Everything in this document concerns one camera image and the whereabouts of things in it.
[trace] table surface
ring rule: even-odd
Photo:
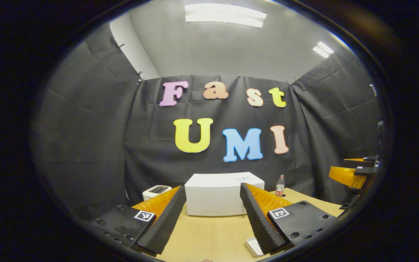
[[[308,201],[336,217],[343,212],[339,209],[341,205],[321,201],[289,188],[284,189],[284,194],[286,196],[283,198],[289,202]],[[214,262],[250,262],[270,256],[253,257],[245,246],[249,237],[254,237],[254,234],[246,214],[189,216],[185,204],[163,253],[156,258],[168,262],[201,262],[205,259]]]

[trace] black fabric backdrop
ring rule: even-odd
[[[33,118],[33,156],[41,178],[86,219],[114,204],[142,201],[141,193],[155,184],[185,184],[196,172],[250,171],[267,190],[284,174],[287,187],[341,204],[346,186],[328,178],[330,166],[377,152],[372,81],[347,50],[337,50],[291,85],[247,76],[175,76],[137,86],[136,70],[117,46],[108,25],[80,43],[40,93]],[[158,106],[163,83],[174,81],[190,86],[176,106]],[[204,85],[211,81],[223,82],[229,97],[204,98]],[[274,87],[284,92],[285,108],[273,104],[268,91]],[[249,105],[248,88],[261,91],[263,106]],[[179,118],[193,120],[191,142],[200,138],[196,120],[213,119],[205,151],[176,147],[173,121]],[[269,128],[275,125],[286,128],[285,154],[274,153]],[[226,128],[237,129],[242,138],[250,128],[261,129],[263,158],[224,162]]]

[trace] plastic bottle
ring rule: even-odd
[[[284,179],[284,175],[279,177],[279,180],[276,183],[276,196],[282,197],[284,194],[284,187],[286,186],[286,181]]]

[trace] foam letter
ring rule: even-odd
[[[221,98],[224,99],[229,96],[226,92],[226,85],[221,82],[209,82],[205,84],[206,90],[203,92],[203,96],[206,99]]]
[[[276,141],[276,154],[284,154],[289,151],[284,139],[284,126],[271,126],[270,130],[274,133],[274,140]]]
[[[175,106],[177,101],[174,100],[174,96],[176,96],[176,98],[181,98],[183,93],[182,88],[188,88],[188,82],[167,82],[164,83],[163,86],[164,95],[163,100],[159,103],[159,106]]]
[[[247,158],[249,160],[261,159],[263,154],[261,154],[260,149],[260,134],[261,130],[258,128],[251,128],[247,132],[245,140],[242,140],[240,134],[236,129],[228,128],[223,130],[223,135],[226,136],[227,143],[227,154],[224,156],[225,162],[234,162],[237,160],[235,152],[239,155],[240,159],[245,159],[248,149]]]
[[[275,87],[269,90],[269,93],[272,94],[272,101],[276,106],[285,107],[287,105],[287,103],[281,99],[281,96],[284,96],[284,92],[279,91],[279,88]]]
[[[200,124],[200,141],[191,143],[188,140],[188,130],[192,124],[191,119],[177,119],[174,121],[176,126],[176,146],[186,153],[198,153],[208,148],[210,145],[210,125],[213,124],[211,118],[200,118],[196,122]]]
[[[249,88],[247,90],[247,101],[250,106],[262,106],[263,99],[261,98],[261,92],[258,89]]]

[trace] pink letter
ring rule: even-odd
[[[270,130],[274,133],[274,140],[276,141],[276,154],[284,154],[289,151],[284,139],[284,126],[271,126]]]
[[[177,101],[174,100],[174,96],[176,96],[176,98],[181,98],[183,93],[182,88],[188,88],[188,82],[167,82],[164,83],[163,86],[164,95],[163,100],[159,103],[159,106],[175,106]]]

